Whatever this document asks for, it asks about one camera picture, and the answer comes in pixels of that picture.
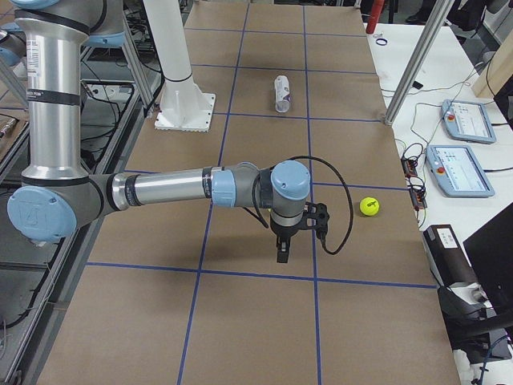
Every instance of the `electronics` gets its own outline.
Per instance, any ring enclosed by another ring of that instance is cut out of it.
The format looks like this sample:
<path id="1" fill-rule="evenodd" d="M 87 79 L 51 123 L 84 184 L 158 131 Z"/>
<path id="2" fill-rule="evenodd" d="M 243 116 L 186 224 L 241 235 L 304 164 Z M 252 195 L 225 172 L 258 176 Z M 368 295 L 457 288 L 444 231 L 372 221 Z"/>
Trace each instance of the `electronics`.
<path id="1" fill-rule="evenodd" d="M 434 263 L 432 271 L 444 286 L 468 286 L 478 281 L 450 225 L 432 225 L 423 236 Z"/>
<path id="2" fill-rule="evenodd" d="M 513 314 L 512 226 L 513 204 L 510 204 L 463 242 L 479 283 L 498 315 Z M 513 326 L 506 330 L 513 338 Z"/>
<path id="3" fill-rule="evenodd" d="M 482 103 L 445 100 L 442 113 L 447 132 L 453 139 L 485 144 L 497 140 Z"/>
<path id="4" fill-rule="evenodd" d="M 495 195 L 470 147 L 427 146 L 426 160 L 440 189 L 448 197 L 481 198 Z"/>

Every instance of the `blue tape line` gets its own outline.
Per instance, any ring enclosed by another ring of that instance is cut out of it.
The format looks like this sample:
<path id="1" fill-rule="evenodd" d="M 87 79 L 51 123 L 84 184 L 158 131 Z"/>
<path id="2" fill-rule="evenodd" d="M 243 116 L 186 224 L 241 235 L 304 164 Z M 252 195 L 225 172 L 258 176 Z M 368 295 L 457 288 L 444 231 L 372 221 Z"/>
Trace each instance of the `blue tape line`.
<path id="1" fill-rule="evenodd" d="M 401 283 L 401 282 L 381 282 L 381 281 L 362 281 L 353 279 L 341 279 L 341 278 L 314 278 L 299 275 L 282 275 L 282 274 L 263 274 L 263 273 L 249 273 L 239 271 L 224 271 L 214 269 L 188 269 L 184 267 L 173 267 L 173 266 L 155 266 L 155 265 L 133 265 L 125 263 L 114 263 L 114 262 L 93 262 L 89 261 L 87 266 L 97 267 L 112 267 L 116 269 L 135 269 L 135 270 L 160 270 L 160 271 L 172 271 L 177 273 L 190 273 L 190 274 L 211 274 L 211 275 L 227 275 L 233 277 L 248 277 L 248 278 L 270 278 L 270 279 L 283 279 L 290 281 L 307 281 L 307 282 L 328 282 L 328 283 L 340 283 L 344 285 L 364 285 L 364 286 L 387 286 L 387 287 L 402 287 L 411 289 L 436 289 L 435 285 L 425 285 L 421 283 Z"/>
<path id="2" fill-rule="evenodd" d="M 26 109 L 23 107 L 0 107 L 0 110 L 25 111 Z"/>
<path id="3" fill-rule="evenodd" d="M 199 27 L 185 27 L 185 30 L 208 30 L 208 31 L 216 31 L 216 32 L 242 32 L 242 30 L 230 30 L 227 28 L 199 28 Z"/>
<path id="4" fill-rule="evenodd" d="M 380 119 L 350 119 L 350 118 L 310 118 L 311 120 L 332 120 L 335 122 L 364 122 L 381 123 Z"/>
<path id="5" fill-rule="evenodd" d="M 309 32 L 308 36 L 341 36 L 344 38 L 366 38 L 367 36 L 364 34 L 322 34 L 316 32 Z"/>
<path id="6" fill-rule="evenodd" d="M 213 68 L 242 68 L 245 70 L 266 70 L 266 71 L 310 71 L 310 72 L 325 72 L 333 74 L 355 74 L 355 75 L 376 75 L 376 72 L 368 71 L 348 71 L 348 70 L 311 70 L 306 68 L 277 68 L 277 67 L 250 67 L 250 66 L 227 66 L 221 64 L 191 64 L 192 67 L 213 67 Z"/>
<path id="7" fill-rule="evenodd" d="M 306 38 L 306 12 L 305 7 L 303 11 L 303 41 L 305 44 L 305 90 L 306 90 L 306 123 L 308 132 L 308 154 L 312 155 L 312 130 L 310 127 L 310 97 L 309 97 L 309 82 L 308 82 L 308 47 Z M 308 159 L 310 175 L 310 197 L 312 202 L 315 201 L 313 195 L 313 165 L 312 160 Z M 322 359 L 321 359 L 321 321 L 319 319 L 319 288 L 317 284 L 317 249 L 315 242 L 315 232 L 312 230 L 312 259 L 313 259 L 313 304 L 315 313 L 315 345 L 316 345 L 316 358 L 317 358 L 317 385 L 322 385 Z"/>
<path id="8" fill-rule="evenodd" d="M 278 119 L 301 119 L 306 120 L 306 116 L 283 116 L 283 115 L 259 115 L 259 114 L 242 114 L 237 112 L 228 113 L 229 116 L 249 116 L 253 118 L 278 118 Z"/>
<path id="9" fill-rule="evenodd" d="M 233 277 L 254 277 L 254 278 L 275 278 L 275 279 L 289 279 L 291 281 L 309 281 L 313 282 L 315 279 L 312 277 L 301 277 L 298 275 L 280 275 L 280 274 L 262 274 L 262 273 L 241 273 L 237 271 L 223 271 L 223 270 L 201 270 L 202 274 L 213 275 L 230 275 Z"/>
<path id="10" fill-rule="evenodd" d="M 271 31 L 271 30 L 230 30 L 222 28 L 199 28 L 199 27 L 186 27 L 185 30 L 208 30 L 217 32 L 249 32 L 252 34 L 302 34 L 307 36 L 341 36 L 346 38 L 366 38 L 364 34 L 322 34 L 322 33 L 305 33 L 305 32 L 284 32 L 284 31 Z"/>
<path id="11" fill-rule="evenodd" d="M 318 278 L 319 282 L 345 283 L 349 285 L 365 285 L 365 286 L 387 286 L 387 287 L 407 287 L 410 289 L 437 289 L 436 285 L 423 285 L 420 283 L 401 283 L 401 282 L 373 282 L 358 281 L 353 279 L 336 279 L 336 278 Z"/>
<path id="12" fill-rule="evenodd" d="M 101 267 L 116 267 L 116 268 L 121 268 L 121 269 L 176 271 L 179 273 L 197 273 L 197 271 L 198 271 L 197 269 L 186 269 L 184 267 L 132 265 L 132 264 L 125 264 L 125 263 L 93 262 L 93 261 L 89 261 L 86 265 L 101 266 Z"/>
<path id="13" fill-rule="evenodd" d="M 2 99 L 7 95 L 7 92 L 9 92 L 9 90 L 5 91 L 2 96 L 0 96 L 0 102 L 2 101 Z"/>
<path id="14" fill-rule="evenodd" d="M 348 118 L 313 118 L 312 116 L 283 116 L 283 115 L 262 115 L 262 114 L 244 114 L 239 112 L 214 112 L 214 115 L 228 115 L 228 116 L 249 116 L 255 118 L 279 118 L 279 119 L 301 119 L 301 120 L 332 120 L 335 122 L 362 122 L 362 123 L 379 123 L 381 120 L 374 119 L 348 119 Z"/>
<path id="15" fill-rule="evenodd" d="M 245 15 L 245 18 L 244 18 L 244 25 L 243 25 L 242 34 L 241 34 L 241 37 L 240 37 L 239 52 L 238 52 L 238 55 L 237 55 L 237 62 L 236 62 L 237 66 L 240 63 L 240 52 L 242 51 L 242 42 L 244 41 L 244 30 L 246 28 L 246 22 L 248 21 L 248 14 L 249 14 L 249 4 L 246 6 L 246 15 Z M 226 133 L 227 133 L 227 130 L 228 130 L 228 121 L 230 119 L 230 110 L 232 108 L 233 93 L 235 91 L 236 77 L 237 77 L 237 69 L 235 69 L 235 73 L 233 74 L 232 90 L 231 90 L 231 94 L 230 94 L 230 100 L 229 100 L 229 103 L 228 103 L 228 114 L 227 114 L 227 117 L 226 117 L 226 122 L 224 123 L 223 139 L 221 141 L 221 148 L 220 148 L 220 151 L 219 151 L 219 159 L 217 161 L 218 165 L 221 163 L 221 161 L 223 159 L 224 143 L 226 141 Z M 209 231 L 210 231 L 210 223 L 211 223 L 211 219 L 212 219 L 212 210 L 213 210 L 213 205 L 212 205 L 212 202 L 211 202 L 210 203 L 210 208 L 208 210 L 207 224 L 205 226 L 205 234 L 204 234 L 204 239 L 203 239 L 203 245 L 202 245 L 202 248 L 201 248 L 201 256 L 200 256 L 200 263 L 198 265 L 198 273 L 196 275 L 196 284 L 194 286 L 194 294 L 192 295 L 191 311 L 189 313 L 189 320 L 188 320 L 188 324 L 187 324 L 187 332 L 185 334 L 184 349 L 182 350 L 182 358 L 180 360 L 180 370 L 179 370 L 179 373 L 178 373 L 178 379 L 176 380 L 176 384 L 177 385 L 181 385 L 182 378 L 184 376 L 185 359 L 187 358 L 187 349 L 188 349 L 188 344 L 189 344 L 189 337 L 190 337 L 190 334 L 191 334 L 192 319 L 193 319 L 193 316 L 194 316 L 194 310 L 196 308 L 196 299 L 197 299 L 198 289 L 200 287 L 201 269 L 203 267 L 203 260 L 204 260 L 204 256 L 205 256 L 205 250 L 207 248 L 207 239 L 208 239 L 208 234 L 209 234 Z"/>

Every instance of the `silver arm segment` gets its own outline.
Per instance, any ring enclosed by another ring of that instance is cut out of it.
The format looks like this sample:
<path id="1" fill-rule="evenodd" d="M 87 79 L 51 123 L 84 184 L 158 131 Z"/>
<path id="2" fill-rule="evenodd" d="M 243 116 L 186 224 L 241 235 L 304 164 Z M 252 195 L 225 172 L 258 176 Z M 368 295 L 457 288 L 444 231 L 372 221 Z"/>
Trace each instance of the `silver arm segment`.
<path id="1" fill-rule="evenodd" d="M 80 47 L 92 32 L 105 39 L 124 36 L 122 0 L 11 1 L 36 7 L 15 11 L 27 40 L 31 151 L 23 187 L 7 205 L 14 227 L 36 241 L 57 241 L 131 206 L 206 198 L 224 207 L 254 207 L 266 227 L 258 208 L 272 209 L 278 261 L 287 262 L 291 236 L 313 229 L 307 219 L 314 218 L 316 205 L 305 210 L 310 175 L 303 164 L 286 160 L 264 170 L 242 163 L 160 174 L 89 175 L 80 164 Z M 37 9 L 48 3 L 43 11 Z M 325 214 L 321 231 L 327 233 Z"/>

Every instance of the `yellow ball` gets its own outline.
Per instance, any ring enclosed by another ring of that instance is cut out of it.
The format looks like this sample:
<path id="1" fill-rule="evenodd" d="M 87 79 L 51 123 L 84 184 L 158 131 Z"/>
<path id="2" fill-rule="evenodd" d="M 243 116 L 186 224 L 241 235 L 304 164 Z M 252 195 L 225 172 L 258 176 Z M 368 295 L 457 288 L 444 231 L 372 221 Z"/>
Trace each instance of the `yellow ball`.
<path id="1" fill-rule="evenodd" d="M 365 197 L 360 201 L 360 211 L 368 216 L 372 217 L 379 211 L 379 202 L 376 198 Z"/>

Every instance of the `black device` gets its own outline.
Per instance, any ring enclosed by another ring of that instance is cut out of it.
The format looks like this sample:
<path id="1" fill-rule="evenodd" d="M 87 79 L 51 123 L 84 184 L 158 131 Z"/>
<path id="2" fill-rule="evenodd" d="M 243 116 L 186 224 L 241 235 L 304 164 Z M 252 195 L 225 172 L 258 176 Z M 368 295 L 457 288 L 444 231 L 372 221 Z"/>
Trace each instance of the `black device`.
<path id="1" fill-rule="evenodd" d="M 513 204 L 463 242 L 478 282 L 493 309 L 468 306 L 452 290 L 438 291 L 453 349 L 462 349 L 471 363 L 483 362 L 488 349 L 508 334 L 513 338 Z M 503 339 L 488 360 L 510 359 Z"/>
<path id="2" fill-rule="evenodd" d="M 450 225 L 432 225 L 423 235 L 436 265 L 434 273 L 438 271 L 444 286 L 467 286 L 478 281 Z"/>
<path id="3" fill-rule="evenodd" d="M 412 87 L 415 88 L 416 90 L 420 90 L 422 87 L 424 87 L 424 84 L 419 83 L 418 81 L 414 81 L 414 83 L 412 84 Z"/>
<path id="4" fill-rule="evenodd" d="M 472 234 L 463 246 L 479 283 L 513 338 L 513 204 Z"/>

